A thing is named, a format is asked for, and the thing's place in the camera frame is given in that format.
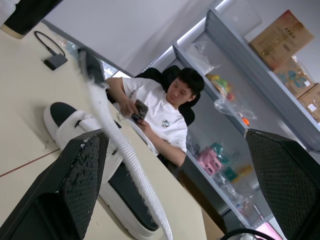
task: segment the cable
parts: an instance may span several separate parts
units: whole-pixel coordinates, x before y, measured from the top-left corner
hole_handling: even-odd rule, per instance
[[[238,235],[238,234],[252,234],[252,235],[257,235],[265,240],[275,240],[274,238],[256,231],[256,230],[252,230],[252,229],[247,229],[247,228],[240,228],[240,229],[236,229],[236,230],[232,230],[230,232],[228,232],[226,235],[224,235],[220,240],[228,240],[229,238]]]
[[[137,186],[138,191],[144,199],[145,205],[148,207],[154,221],[158,226],[162,227],[166,239],[173,240],[169,221],[160,200],[152,188],[139,160],[137,159],[133,147],[114,122],[108,107],[109,103],[106,97],[106,90],[101,86],[94,84],[93,79],[88,79],[88,74],[86,73],[87,66],[85,52],[80,53],[79,60],[82,73],[84,73],[84,77],[87,78],[86,81],[88,82],[87,85],[90,93],[90,102],[97,119],[103,127],[103,132],[114,141],[116,149],[118,149],[122,154],[123,162],[130,172],[133,182]]]
[[[60,49],[60,51],[63,53],[63,56],[66,56],[66,54],[65,54],[65,52],[62,50],[62,48],[61,48],[55,41],[53,41],[50,37],[48,37],[47,35],[45,35],[43,32],[34,31],[33,33],[34,33],[34,36],[36,37],[36,39],[38,39],[39,42],[42,43],[42,45],[44,45],[45,48],[46,48],[53,56],[57,55],[56,52],[53,51],[47,44],[45,44],[45,43],[40,39],[40,37],[38,36],[38,34],[46,37],[46,38],[49,39],[51,42],[53,42],[53,43]]]

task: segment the smartphone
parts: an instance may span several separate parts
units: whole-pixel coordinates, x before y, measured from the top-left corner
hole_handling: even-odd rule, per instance
[[[135,101],[135,106],[138,109],[139,113],[138,114],[132,114],[131,118],[133,121],[137,122],[138,120],[145,120],[145,117],[147,115],[147,112],[149,108],[139,99]]]

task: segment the desk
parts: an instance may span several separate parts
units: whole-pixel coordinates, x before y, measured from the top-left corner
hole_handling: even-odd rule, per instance
[[[36,30],[55,38],[42,23]],[[35,178],[60,153],[43,122],[45,106],[53,102],[65,102],[90,112],[75,61],[66,52],[69,61],[56,71],[51,71],[42,62],[49,56],[49,52],[36,41],[32,33],[23,40],[17,40],[0,31],[0,225]],[[117,119],[117,111],[111,104],[109,107]],[[162,203],[174,239],[205,240],[200,206],[130,125],[125,120],[120,124]],[[85,239],[128,240],[132,237],[103,200],[98,198]],[[162,232],[159,231],[153,239],[164,239]]]

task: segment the ribbed white hose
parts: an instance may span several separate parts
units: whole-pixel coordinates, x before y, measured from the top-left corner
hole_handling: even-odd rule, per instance
[[[154,221],[161,226],[167,240],[173,240],[173,235],[170,225],[165,214],[165,211],[152,188],[140,162],[138,161],[133,147],[130,145],[125,136],[114,122],[108,107],[108,99],[106,91],[93,84],[88,83],[90,99],[95,115],[100,121],[104,133],[112,138],[116,149],[122,154],[123,162],[131,174],[131,177],[138,188],[140,195],[143,197],[146,206],[148,207]]]

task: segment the black charger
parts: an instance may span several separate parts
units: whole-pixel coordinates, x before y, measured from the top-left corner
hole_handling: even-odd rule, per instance
[[[45,48],[53,55],[51,57],[49,57],[48,59],[44,60],[44,64],[48,66],[48,68],[50,68],[52,71],[56,70],[57,68],[59,68],[60,66],[62,66],[63,64],[65,64],[66,62],[68,62],[68,59],[66,58],[66,54],[65,52],[62,50],[62,48],[55,42],[53,41],[50,37],[48,37],[47,35],[45,35],[44,33],[40,32],[40,31],[34,31],[33,32],[35,37],[45,46]],[[52,50],[52,48],[50,48],[48,45],[46,45],[38,36],[38,34],[46,37],[47,39],[49,39],[51,42],[53,42],[59,49],[60,51],[63,53],[63,55],[61,53],[57,54],[55,51]]]

